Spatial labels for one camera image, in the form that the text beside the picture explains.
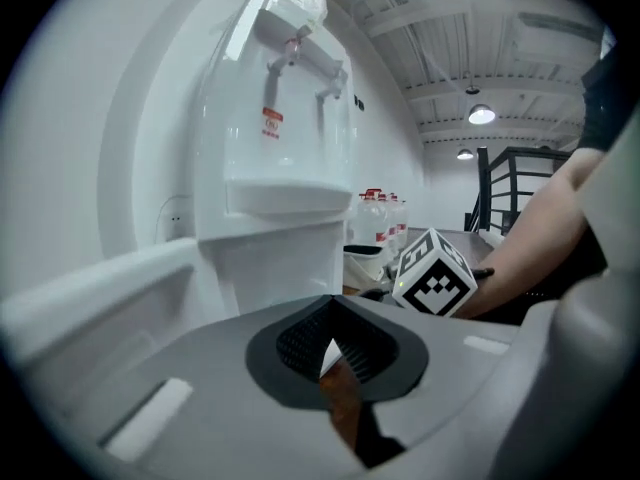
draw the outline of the white cube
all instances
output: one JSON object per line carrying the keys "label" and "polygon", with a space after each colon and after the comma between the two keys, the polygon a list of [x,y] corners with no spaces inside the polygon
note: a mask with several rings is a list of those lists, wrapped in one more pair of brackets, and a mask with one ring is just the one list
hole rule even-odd
{"label": "white cube", "polygon": [[450,316],[477,289],[462,254],[431,228],[402,252],[393,298],[405,308]]}

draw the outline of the ceiling light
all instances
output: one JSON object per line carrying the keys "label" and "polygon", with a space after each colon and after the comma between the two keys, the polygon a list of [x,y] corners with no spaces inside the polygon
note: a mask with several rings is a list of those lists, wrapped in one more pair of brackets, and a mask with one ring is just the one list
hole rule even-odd
{"label": "ceiling light", "polygon": [[487,124],[496,118],[496,113],[487,105],[474,105],[469,112],[469,122],[471,124]]}
{"label": "ceiling light", "polygon": [[461,149],[458,151],[458,160],[471,160],[473,153],[468,149]]}

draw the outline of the white wall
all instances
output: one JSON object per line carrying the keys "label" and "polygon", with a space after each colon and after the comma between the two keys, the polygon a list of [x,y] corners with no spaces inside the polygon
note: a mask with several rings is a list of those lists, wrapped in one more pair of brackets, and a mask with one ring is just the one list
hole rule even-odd
{"label": "white wall", "polygon": [[371,41],[337,5],[329,3],[327,29],[351,58],[354,92],[365,105],[354,106],[357,127],[356,194],[381,188],[406,199],[409,224],[418,225],[425,208],[422,147],[409,106]]}
{"label": "white wall", "polygon": [[[478,147],[487,147],[489,162],[496,158],[507,146],[530,147],[531,142],[510,139],[473,139],[452,142],[425,144],[425,163],[429,175],[429,204],[426,208],[425,223],[438,229],[462,231],[464,228],[464,214],[473,210],[478,197],[478,162],[477,156],[473,160],[458,160],[457,152],[461,147],[476,152]],[[550,160],[533,158],[517,159],[516,165],[520,171],[552,172]],[[506,163],[492,173],[496,179],[507,172]],[[547,178],[518,177],[518,190],[535,192],[546,183]],[[509,180],[499,181],[492,186],[494,194],[507,192]],[[518,209],[522,209],[530,198],[520,196]],[[509,197],[493,200],[493,208],[508,209]],[[500,214],[492,215],[492,222],[501,223]]]}
{"label": "white wall", "polygon": [[[3,297],[138,248],[131,179],[139,119],[171,39],[201,0],[60,0],[34,34],[0,108]],[[211,31],[242,0],[219,0]],[[332,6],[352,58],[355,189],[424,201],[418,133],[368,39]]]}

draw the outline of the red label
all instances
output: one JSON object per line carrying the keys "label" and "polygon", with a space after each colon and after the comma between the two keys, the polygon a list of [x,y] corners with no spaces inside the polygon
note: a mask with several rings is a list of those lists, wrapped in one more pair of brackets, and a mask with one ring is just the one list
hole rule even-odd
{"label": "red label", "polygon": [[262,115],[264,116],[264,122],[262,124],[262,135],[267,137],[273,137],[274,139],[280,138],[280,123],[284,121],[284,116],[279,114],[273,109],[263,107]]}

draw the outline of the ceiling beam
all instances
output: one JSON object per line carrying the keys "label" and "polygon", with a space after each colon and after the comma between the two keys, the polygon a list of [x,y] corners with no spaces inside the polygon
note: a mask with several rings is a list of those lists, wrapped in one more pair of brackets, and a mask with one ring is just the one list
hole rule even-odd
{"label": "ceiling beam", "polygon": [[[458,80],[457,84],[466,86],[468,80]],[[537,78],[474,78],[473,85],[477,85],[482,92],[511,91],[520,93],[534,93],[538,95],[567,96],[582,100],[584,87],[565,84]],[[428,101],[445,96],[458,94],[449,82],[436,82],[402,91],[408,101]]]}
{"label": "ceiling beam", "polygon": [[479,13],[533,13],[556,16],[589,27],[599,23],[585,6],[569,0],[414,0],[365,20],[362,28],[369,37],[387,34],[412,23],[463,14],[473,4]]}
{"label": "ceiling beam", "polygon": [[441,121],[438,123],[424,124],[419,126],[420,137],[422,140],[430,140],[439,138],[439,136],[451,137],[452,135],[464,135],[469,137],[475,136],[493,136],[493,135],[513,135],[527,136],[535,132],[546,132],[546,135],[571,135],[578,136],[582,131],[582,127],[571,124],[562,123],[549,133],[549,121],[534,121],[533,119],[496,119],[490,124],[482,126],[474,126],[472,128],[465,127],[466,120]]}

